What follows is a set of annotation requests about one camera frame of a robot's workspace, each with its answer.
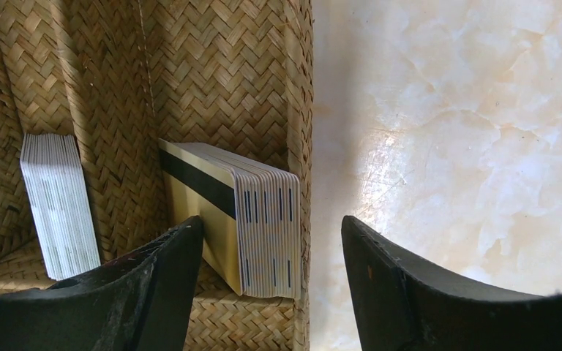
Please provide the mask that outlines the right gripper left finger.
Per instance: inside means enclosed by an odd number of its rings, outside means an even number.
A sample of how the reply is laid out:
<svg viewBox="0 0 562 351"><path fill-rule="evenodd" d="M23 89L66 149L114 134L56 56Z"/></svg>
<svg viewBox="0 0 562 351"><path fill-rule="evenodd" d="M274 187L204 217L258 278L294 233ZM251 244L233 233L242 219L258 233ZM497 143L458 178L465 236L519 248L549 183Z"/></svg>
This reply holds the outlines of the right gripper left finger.
<svg viewBox="0 0 562 351"><path fill-rule="evenodd" d="M202 260L192 216L98 268L0 295L0 350L181 350Z"/></svg>

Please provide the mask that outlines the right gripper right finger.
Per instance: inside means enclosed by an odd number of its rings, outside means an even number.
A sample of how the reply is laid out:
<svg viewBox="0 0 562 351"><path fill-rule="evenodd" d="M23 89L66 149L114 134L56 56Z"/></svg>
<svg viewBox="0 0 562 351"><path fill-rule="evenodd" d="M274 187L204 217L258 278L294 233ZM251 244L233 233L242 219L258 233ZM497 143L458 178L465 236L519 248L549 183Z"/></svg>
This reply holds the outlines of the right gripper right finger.
<svg viewBox="0 0 562 351"><path fill-rule="evenodd" d="M562 293L485 284L345 216L342 248L363 350L562 350Z"/></svg>

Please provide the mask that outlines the woven brown divided tray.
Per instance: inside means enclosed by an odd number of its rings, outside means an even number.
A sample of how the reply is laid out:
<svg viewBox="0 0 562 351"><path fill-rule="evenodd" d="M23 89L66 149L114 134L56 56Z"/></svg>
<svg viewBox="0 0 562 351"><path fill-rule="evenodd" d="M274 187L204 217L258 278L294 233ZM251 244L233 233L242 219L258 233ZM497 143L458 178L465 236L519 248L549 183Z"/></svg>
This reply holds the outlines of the woven brown divided tray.
<svg viewBox="0 0 562 351"><path fill-rule="evenodd" d="M310 1L0 1L0 295L46 288L20 170L26 133L72 135L101 261L168 227L158 141L202 142L301 182L299 294L200 269L187 350L308 350Z"/></svg>

